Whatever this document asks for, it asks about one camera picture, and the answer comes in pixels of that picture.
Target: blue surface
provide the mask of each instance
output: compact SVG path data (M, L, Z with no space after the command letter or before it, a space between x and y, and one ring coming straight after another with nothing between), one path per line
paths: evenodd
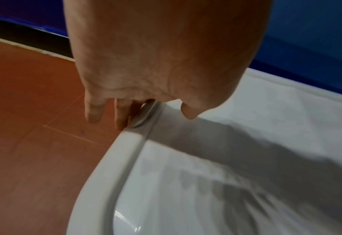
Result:
M0 19L67 36L62 0L0 0ZM342 0L275 0L250 67L342 94Z

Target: orange floor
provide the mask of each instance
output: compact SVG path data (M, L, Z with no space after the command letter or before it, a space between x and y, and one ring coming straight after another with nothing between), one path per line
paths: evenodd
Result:
M118 136L113 102L84 119L74 63L0 43L0 235L63 235L79 191Z

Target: black baseboard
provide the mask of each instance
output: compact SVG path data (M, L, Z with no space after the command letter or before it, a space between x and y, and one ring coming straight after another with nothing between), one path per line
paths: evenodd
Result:
M63 36L0 20L0 38L73 58Z

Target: skin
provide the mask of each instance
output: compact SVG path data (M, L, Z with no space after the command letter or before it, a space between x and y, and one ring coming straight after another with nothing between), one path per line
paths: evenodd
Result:
M182 100L188 119L236 89L256 54L272 0L64 0L85 115L115 98L127 126L148 99Z

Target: glossy white surface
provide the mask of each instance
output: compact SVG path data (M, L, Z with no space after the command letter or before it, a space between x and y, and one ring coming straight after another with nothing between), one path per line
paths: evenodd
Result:
M221 107L179 106L120 134L68 235L342 234L341 95L248 69Z

